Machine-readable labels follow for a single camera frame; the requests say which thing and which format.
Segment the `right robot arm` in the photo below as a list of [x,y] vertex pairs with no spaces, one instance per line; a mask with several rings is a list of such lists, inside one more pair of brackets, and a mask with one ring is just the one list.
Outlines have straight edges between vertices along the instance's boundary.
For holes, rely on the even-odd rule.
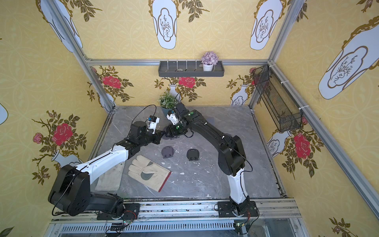
[[249,195],[244,183],[246,154],[241,139],[221,132],[197,110],[179,112],[175,108],[166,117],[172,122],[166,129],[167,137],[184,135],[190,129],[214,146],[218,152],[219,168],[228,176],[231,205],[237,212],[244,211],[249,203]]

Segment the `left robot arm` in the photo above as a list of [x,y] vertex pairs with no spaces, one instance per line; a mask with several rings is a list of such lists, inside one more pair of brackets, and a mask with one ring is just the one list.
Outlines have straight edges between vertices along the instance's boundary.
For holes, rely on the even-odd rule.
[[101,211],[121,217],[124,213],[123,198],[111,193],[92,192],[91,184],[102,174],[133,157],[142,147],[150,143],[159,144],[164,134],[164,131],[148,128],[143,121],[133,123],[129,135],[110,150],[86,163],[62,167],[48,201],[71,216],[85,211]]

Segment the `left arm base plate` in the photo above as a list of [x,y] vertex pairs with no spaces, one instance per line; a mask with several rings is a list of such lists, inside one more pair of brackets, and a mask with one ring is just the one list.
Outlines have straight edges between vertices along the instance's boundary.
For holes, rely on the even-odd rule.
[[111,213],[101,212],[97,215],[97,220],[130,220],[137,219],[140,210],[139,203],[126,203],[118,206]]

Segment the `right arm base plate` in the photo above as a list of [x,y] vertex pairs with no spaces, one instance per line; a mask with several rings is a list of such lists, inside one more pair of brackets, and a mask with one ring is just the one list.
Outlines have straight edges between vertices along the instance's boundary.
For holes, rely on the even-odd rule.
[[245,200],[237,204],[232,200],[217,203],[219,217],[258,217],[258,208],[254,201]]

